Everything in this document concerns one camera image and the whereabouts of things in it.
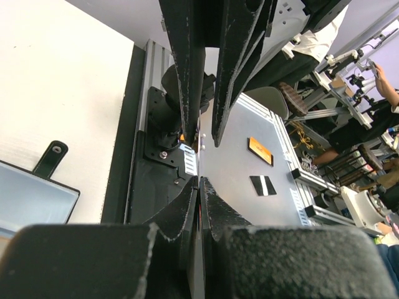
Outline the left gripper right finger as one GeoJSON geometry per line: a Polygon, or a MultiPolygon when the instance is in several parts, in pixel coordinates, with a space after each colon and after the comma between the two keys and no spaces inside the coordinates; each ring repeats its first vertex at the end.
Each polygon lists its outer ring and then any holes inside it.
{"type": "Polygon", "coordinates": [[[372,239],[354,227],[253,225],[200,183],[206,298],[397,298],[372,239]]]}

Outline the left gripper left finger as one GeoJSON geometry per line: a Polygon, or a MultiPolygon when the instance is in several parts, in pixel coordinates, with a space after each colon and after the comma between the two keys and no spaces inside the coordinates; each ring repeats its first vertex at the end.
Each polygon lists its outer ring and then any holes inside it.
{"type": "Polygon", "coordinates": [[[2,298],[190,298],[198,179],[139,225],[30,225],[1,258],[2,298]]]}

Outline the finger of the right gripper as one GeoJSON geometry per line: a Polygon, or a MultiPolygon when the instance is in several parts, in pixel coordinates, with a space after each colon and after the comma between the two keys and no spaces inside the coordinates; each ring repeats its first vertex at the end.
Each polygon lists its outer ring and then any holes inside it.
{"type": "Polygon", "coordinates": [[[175,62],[184,139],[192,145],[200,115],[206,56],[201,1],[163,0],[159,4],[175,62]]]}
{"type": "Polygon", "coordinates": [[[219,43],[211,134],[219,147],[230,111],[259,62],[270,35],[274,1],[225,1],[219,43]]]}

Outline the black card holder wallet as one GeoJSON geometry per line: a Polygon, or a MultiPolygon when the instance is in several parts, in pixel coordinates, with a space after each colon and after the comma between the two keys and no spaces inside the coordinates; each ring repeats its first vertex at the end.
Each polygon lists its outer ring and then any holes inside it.
{"type": "Polygon", "coordinates": [[[33,170],[1,161],[1,237],[36,224],[66,224],[80,191],[51,179],[68,146],[52,141],[33,170]]]}

